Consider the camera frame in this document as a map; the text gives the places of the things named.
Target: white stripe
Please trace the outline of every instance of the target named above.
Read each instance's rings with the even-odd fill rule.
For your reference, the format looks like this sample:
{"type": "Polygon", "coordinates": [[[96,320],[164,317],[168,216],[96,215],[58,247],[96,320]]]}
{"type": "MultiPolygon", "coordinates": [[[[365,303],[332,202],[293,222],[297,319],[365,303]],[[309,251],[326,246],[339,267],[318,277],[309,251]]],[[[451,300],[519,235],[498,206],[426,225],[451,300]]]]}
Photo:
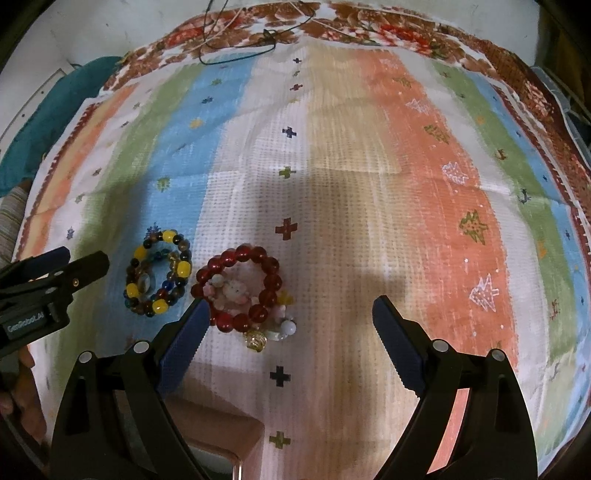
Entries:
{"type": "MultiPolygon", "coordinates": [[[[306,64],[293,62],[296,57],[305,62],[305,44],[277,45],[272,54],[259,57],[253,65],[238,111],[225,123],[208,179],[192,242],[195,271],[226,248],[249,243],[263,246],[279,260],[281,278],[291,293],[296,290],[297,280],[306,278],[300,252],[303,232],[295,232],[290,241],[283,241],[275,233],[275,227],[281,226],[284,218],[292,217],[293,222],[298,222],[309,210],[304,191],[309,188],[305,177],[309,157],[309,90],[306,64]],[[300,73],[293,77],[297,70],[300,73]],[[304,86],[298,91],[290,90],[294,84],[304,86]],[[287,138],[282,133],[287,127],[292,127],[297,136],[287,138]],[[279,175],[285,166],[296,171],[290,179],[279,175]]],[[[262,290],[264,275],[259,266],[248,262],[228,271],[246,281],[252,295],[257,296],[262,290]]],[[[300,304],[296,303],[288,307],[288,313],[294,314],[296,320],[306,318],[298,308],[300,304]]],[[[306,435],[306,426],[298,424],[298,415],[294,415],[305,408],[305,393],[301,387],[292,390],[290,383],[278,388],[269,377],[276,365],[282,365],[285,373],[299,378],[303,385],[303,378],[314,368],[311,362],[301,361],[313,358],[306,329],[305,322],[298,322],[293,337],[282,342],[268,341],[264,352],[256,353],[246,348],[240,333],[222,333],[211,327],[185,376],[185,398],[198,398],[201,404],[218,410],[231,407],[233,413],[247,414],[265,424],[261,480],[280,478],[287,468],[284,462],[294,449],[294,445],[286,446],[282,455],[277,455],[279,450],[269,442],[269,435],[283,431],[292,438],[292,444],[296,437],[306,435]]]]}

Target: hand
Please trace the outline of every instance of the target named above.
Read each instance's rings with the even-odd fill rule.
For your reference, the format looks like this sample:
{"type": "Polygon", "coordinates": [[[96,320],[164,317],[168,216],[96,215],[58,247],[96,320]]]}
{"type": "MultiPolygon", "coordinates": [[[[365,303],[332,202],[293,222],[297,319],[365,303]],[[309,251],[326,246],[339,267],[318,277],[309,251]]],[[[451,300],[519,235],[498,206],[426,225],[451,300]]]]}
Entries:
{"type": "Polygon", "coordinates": [[[17,383],[12,390],[12,398],[7,392],[0,392],[0,412],[10,415],[16,402],[21,410],[21,424],[25,431],[38,443],[41,443],[47,432],[47,424],[41,409],[41,400],[35,385],[35,377],[31,368],[35,366],[35,360],[29,349],[24,346],[18,351],[20,369],[17,383]]]}

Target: screw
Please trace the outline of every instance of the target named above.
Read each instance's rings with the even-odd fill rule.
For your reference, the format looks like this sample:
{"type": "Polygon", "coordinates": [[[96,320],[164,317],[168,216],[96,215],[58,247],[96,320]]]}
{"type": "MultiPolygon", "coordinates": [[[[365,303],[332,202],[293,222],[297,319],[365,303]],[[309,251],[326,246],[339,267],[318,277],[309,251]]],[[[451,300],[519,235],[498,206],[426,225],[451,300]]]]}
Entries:
{"type": "Polygon", "coordinates": [[[435,340],[433,342],[433,348],[438,352],[447,352],[449,350],[449,343],[445,340],[435,340]]]}
{"type": "Polygon", "coordinates": [[[502,362],[505,359],[505,354],[503,353],[502,350],[498,350],[498,349],[494,349],[492,351],[492,357],[498,361],[498,362],[502,362]]]}
{"type": "Polygon", "coordinates": [[[148,342],[138,342],[134,345],[134,352],[135,353],[144,353],[150,348],[150,344],[148,342]]]}
{"type": "Polygon", "coordinates": [[[83,352],[78,357],[78,361],[81,364],[86,364],[86,363],[90,362],[91,359],[92,359],[92,353],[90,353],[90,352],[83,352]]]}

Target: red bead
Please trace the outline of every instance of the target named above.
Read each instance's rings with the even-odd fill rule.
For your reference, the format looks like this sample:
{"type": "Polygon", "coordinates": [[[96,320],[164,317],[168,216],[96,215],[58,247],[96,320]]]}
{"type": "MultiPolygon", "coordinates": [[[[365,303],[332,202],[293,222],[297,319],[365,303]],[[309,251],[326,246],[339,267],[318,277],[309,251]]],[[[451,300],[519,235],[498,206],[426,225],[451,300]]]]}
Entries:
{"type": "Polygon", "coordinates": [[[262,281],[267,290],[278,291],[283,285],[283,281],[279,275],[267,275],[262,281]]]}
{"type": "Polygon", "coordinates": [[[202,299],[203,298],[203,287],[199,283],[196,283],[195,285],[193,285],[191,287],[191,296],[194,299],[202,299]]]}
{"type": "Polygon", "coordinates": [[[207,267],[214,274],[222,273],[223,270],[222,261],[219,257],[211,257],[207,262],[207,267]]]}
{"type": "Polygon", "coordinates": [[[261,263],[264,259],[267,258],[267,250],[263,247],[255,247],[251,251],[251,260],[254,263],[261,263]]]}
{"type": "Polygon", "coordinates": [[[199,270],[197,270],[197,273],[195,274],[195,278],[197,279],[200,285],[205,285],[211,277],[213,277],[213,274],[206,267],[200,268],[199,270]]]}
{"type": "Polygon", "coordinates": [[[232,326],[237,332],[247,332],[251,327],[251,320],[246,313],[239,313],[232,319],[232,326]]]}
{"type": "Polygon", "coordinates": [[[263,290],[259,293],[259,303],[268,309],[274,307],[277,303],[277,293],[272,290],[263,290]]]}
{"type": "Polygon", "coordinates": [[[224,267],[233,267],[236,264],[236,252],[234,250],[226,250],[220,255],[220,260],[224,267]]]}
{"type": "Polygon", "coordinates": [[[218,312],[216,313],[216,325],[217,329],[220,332],[228,333],[233,330],[232,326],[232,315],[228,312],[218,312]]]}
{"type": "Polygon", "coordinates": [[[251,247],[249,245],[241,245],[236,249],[236,260],[239,262],[248,262],[251,259],[251,247]]]}
{"type": "Polygon", "coordinates": [[[248,310],[248,316],[254,323],[263,323],[268,315],[269,312],[267,309],[259,303],[253,305],[250,310],[248,310]]]}
{"type": "Polygon", "coordinates": [[[267,275],[273,275],[279,272],[279,262],[274,257],[267,257],[262,261],[261,268],[267,275]]]}

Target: teal cloth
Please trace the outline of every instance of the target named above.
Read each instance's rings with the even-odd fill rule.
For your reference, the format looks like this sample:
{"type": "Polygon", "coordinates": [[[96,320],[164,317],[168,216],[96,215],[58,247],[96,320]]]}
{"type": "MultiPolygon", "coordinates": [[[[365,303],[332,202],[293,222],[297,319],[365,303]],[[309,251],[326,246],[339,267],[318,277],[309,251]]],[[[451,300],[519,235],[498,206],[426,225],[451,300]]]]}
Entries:
{"type": "Polygon", "coordinates": [[[12,140],[0,163],[0,197],[23,179],[33,179],[41,158],[60,138],[87,98],[95,97],[117,71],[121,57],[101,57],[58,80],[12,140]]]}

